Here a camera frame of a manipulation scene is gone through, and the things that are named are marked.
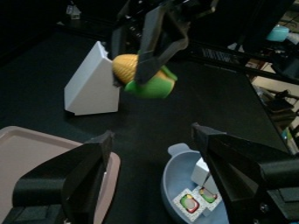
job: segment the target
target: light blue bowl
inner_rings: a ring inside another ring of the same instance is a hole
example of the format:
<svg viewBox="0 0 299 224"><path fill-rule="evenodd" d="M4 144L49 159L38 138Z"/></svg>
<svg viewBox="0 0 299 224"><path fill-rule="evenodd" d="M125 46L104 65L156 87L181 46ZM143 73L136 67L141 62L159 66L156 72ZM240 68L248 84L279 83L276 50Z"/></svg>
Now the light blue bowl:
<svg viewBox="0 0 299 224"><path fill-rule="evenodd" d="M168 153L172 158L163 171L161 195L163 203L172 219L177 224L229 224L223 201L219 203L209 216L204 217L201 215L193 222L189 221L179 207L172 203L173 198L183 189L193 189L196 187L191 176L193 166L201 158L201 154L196 150L191 150L184 143L172 145L168 148Z"/></svg>

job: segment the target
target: white triangular block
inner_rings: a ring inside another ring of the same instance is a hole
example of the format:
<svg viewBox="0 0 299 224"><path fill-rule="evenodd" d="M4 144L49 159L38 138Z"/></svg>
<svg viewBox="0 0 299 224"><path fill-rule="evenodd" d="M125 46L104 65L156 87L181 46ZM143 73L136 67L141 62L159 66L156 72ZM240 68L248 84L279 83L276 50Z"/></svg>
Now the white triangular block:
<svg viewBox="0 0 299 224"><path fill-rule="evenodd" d="M117 111L119 87L107 55L97 42L64 88L64 108L76 116Z"/></svg>

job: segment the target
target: yellow corn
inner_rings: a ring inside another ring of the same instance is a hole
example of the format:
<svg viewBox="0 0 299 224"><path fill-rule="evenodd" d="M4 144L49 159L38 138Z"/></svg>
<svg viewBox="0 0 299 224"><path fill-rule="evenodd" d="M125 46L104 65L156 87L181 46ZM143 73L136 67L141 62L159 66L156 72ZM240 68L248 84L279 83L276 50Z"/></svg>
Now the yellow corn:
<svg viewBox="0 0 299 224"><path fill-rule="evenodd" d="M112 61L113 73L125 84L135 78L136 61L136 54L121 54Z"/></svg>

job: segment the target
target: black tabletop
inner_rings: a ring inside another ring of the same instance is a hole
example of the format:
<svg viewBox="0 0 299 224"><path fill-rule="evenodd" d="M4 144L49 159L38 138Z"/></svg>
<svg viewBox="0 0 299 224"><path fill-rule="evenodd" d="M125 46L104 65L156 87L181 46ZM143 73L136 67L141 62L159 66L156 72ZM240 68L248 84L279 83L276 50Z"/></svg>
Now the black tabletop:
<svg viewBox="0 0 299 224"><path fill-rule="evenodd" d="M116 113L69 115L64 87L95 42L56 32L0 68L0 128L14 125L81 143L112 130L121 165L104 223L173 223L160 182L167 148L193 148L192 123L285 146L245 75L188 61L168 63L179 80L165 99L137 99L121 90Z"/></svg>

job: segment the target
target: pink tray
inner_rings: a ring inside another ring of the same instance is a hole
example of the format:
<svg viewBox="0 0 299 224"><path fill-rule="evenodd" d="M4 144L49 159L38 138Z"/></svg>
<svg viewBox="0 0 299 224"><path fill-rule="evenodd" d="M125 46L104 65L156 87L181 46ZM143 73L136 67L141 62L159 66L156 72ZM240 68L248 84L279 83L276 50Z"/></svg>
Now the pink tray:
<svg viewBox="0 0 299 224"><path fill-rule="evenodd" d="M17 179L37 165L76 148L81 143L20 127L0 129L0 223L12 208ZM93 223L101 223L115 194L120 159L111 152L97 197Z"/></svg>

